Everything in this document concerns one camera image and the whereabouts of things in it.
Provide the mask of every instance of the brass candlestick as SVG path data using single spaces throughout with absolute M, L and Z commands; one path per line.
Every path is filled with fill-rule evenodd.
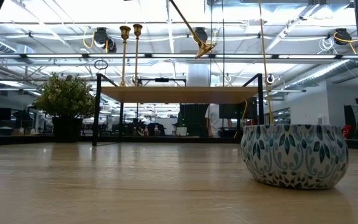
M 216 46 L 216 43 L 206 44 L 206 43 L 202 42 L 200 40 L 200 38 L 198 38 L 196 32 L 194 32 L 194 30 L 191 28 L 189 23 L 186 21 L 185 17 L 180 12 L 178 6 L 173 2 L 173 0 L 169 0 L 169 1 L 172 3 L 172 6 L 177 10 L 177 12 L 179 13 L 179 16 L 181 17 L 181 19 L 183 19 L 183 22 L 185 22 L 185 24 L 187 25 L 187 28 L 189 28 L 191 34 L 193 35 L 194 41 L 197 42 L 197 44 L 198 44 L 198 53 L 197 53 L 195 59 L 198 59 L 201 56 L 203 56 L 204 54 L 211 51 Z
M 121 38 L 123 39 L 123 50 L 122 50 L 122 80 L 120 86 L 125 86 L 125 53 L 127 51 L 127 39 L 129 38 L 129 31 L 131 28 L 128 26 L 121 26 Z
M 135 52 L 135 86 L 137 86 L 137 51 L 139 47 L 139 36 L 142 34 L 143 26 L 140 24 L 134 24 L 134 32 L 136 36 L 136 52 Z

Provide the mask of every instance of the patterned ceramic bowl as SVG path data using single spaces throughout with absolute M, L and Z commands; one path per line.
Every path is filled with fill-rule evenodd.
M 328 125 L 247 126 L 241 154 L 256 181 L 295 189 L 334 187 L 349 162 L 341 129 Z

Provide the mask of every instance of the black planter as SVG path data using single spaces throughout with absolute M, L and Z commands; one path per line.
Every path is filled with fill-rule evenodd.
M 52 122 L 56 142 L 78 142 L 82 129 L 82 119 L 52 118 Z

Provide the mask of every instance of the wooden shelf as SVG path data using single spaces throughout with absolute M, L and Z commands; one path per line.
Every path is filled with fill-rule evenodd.
M 257 87 L 102 87 L 121 103 L 241 103 L 257 92 Z

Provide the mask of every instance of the green leafy plant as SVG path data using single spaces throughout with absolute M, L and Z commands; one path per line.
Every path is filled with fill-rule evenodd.
M 95 98 L 86 81 L 71 75 L 59 78 L 52 73 L 43 86 L 43 95 L 35 99 L 34 105 L 50 116 L 60 118 L 87 118 L 93 116 Z

